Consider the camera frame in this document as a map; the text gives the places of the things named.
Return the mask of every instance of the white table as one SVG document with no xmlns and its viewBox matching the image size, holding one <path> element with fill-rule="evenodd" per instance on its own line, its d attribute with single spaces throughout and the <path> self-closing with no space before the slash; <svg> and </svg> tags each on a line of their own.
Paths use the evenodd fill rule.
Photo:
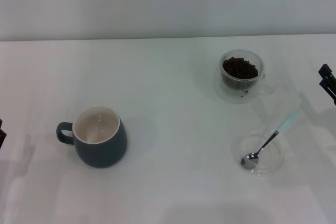
<svg viewBox="0 0 336 224">
<path fill-rule="evenodd" d="M 246 104 L 216 89 L 223 53 L 259 54 L 273 95 Z M 336 223 L 336 107 L 318 70 L 336 71 L 336 35 L 0 43 L 0 223 Z M 59 122 L 105 105 L 121 116 L 125 157 L 85 165 Z M 308 114 L 279 138 L 283 166 L 240 169 L 232 141 Z"/>
</svg>

